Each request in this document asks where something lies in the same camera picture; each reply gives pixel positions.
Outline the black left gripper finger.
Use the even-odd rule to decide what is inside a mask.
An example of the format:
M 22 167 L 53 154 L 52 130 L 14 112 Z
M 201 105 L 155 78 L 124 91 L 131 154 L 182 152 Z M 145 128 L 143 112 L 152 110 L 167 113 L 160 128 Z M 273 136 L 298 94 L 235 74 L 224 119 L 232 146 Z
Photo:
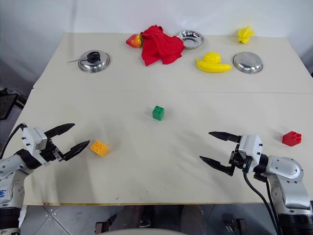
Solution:
M 80 154 L 89 145 L 89 143 L 90 143 L 90 141 L 84 141 L 84 142 L 79 143 L 76 146 L 72 147 L 70 149 L 70 151 L 61 155 L 60 161 L 69 161 L 73 157 Z
M 59 125 L 57 127 L 54 127 L 46 132 L 44 132 L 45 136 L 48 139 L 53 138 L 54 136 L 62 135 L 63 133 L 67 132 L 69 129 L 71 129 L 75 124 L 74 123 L 66 123 Z

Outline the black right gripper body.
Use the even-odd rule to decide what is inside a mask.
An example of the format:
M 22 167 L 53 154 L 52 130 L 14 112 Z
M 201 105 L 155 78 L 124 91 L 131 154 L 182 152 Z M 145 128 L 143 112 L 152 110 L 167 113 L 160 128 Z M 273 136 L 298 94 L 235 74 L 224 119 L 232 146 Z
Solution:
M 252 157 L 250 156 L 245 156 L 242 157 L 240 152 L 239 152 L 239 144 L 236 145 L 235 150 L 232 151 L 230 155 L 230 160 L 229 163 L 231 164 L 232 168 L 239 168 L 241 169 L 244 173 L 248 173 L 250 169 L 250 165 L 252 162 Z

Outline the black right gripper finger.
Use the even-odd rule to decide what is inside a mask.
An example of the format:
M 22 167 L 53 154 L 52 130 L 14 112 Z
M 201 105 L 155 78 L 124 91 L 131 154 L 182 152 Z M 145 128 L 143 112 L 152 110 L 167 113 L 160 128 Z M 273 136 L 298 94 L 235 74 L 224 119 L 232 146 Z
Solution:
M 218 131 L 213 131 L 213 132 L 209 132 L 209 135 L 212 135 L 220 140 L 223 141 L 232 141 L 235 143 L 240 143 L 242 136 L 237 136 L 231 133 L 227 133 L 227 132 L 218 132 Z
M 203 157 L 203 156 L 200 156 L 200 159 L 203 160 L 210 167 L 212 167 L 218 171 L 221 171 L 221 172 L 223 172 L 229 176 L 233 176 L 234 167 L 232 165 L 231 166 L 224 166 L 220 162 L 218 162 L 214 159 Z

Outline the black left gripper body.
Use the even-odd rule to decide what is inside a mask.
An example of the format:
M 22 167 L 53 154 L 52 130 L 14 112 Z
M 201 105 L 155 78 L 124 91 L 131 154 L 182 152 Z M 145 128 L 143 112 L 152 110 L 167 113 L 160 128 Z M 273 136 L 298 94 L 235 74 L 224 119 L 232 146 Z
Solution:
M 59 148 L 52 142 L 51 139 L 47 139 L 45 149 L 40 152 L 40 156 L 46 161 L 44 166 L 49 165 L 54 160 L 62 161 L 63 153 Z

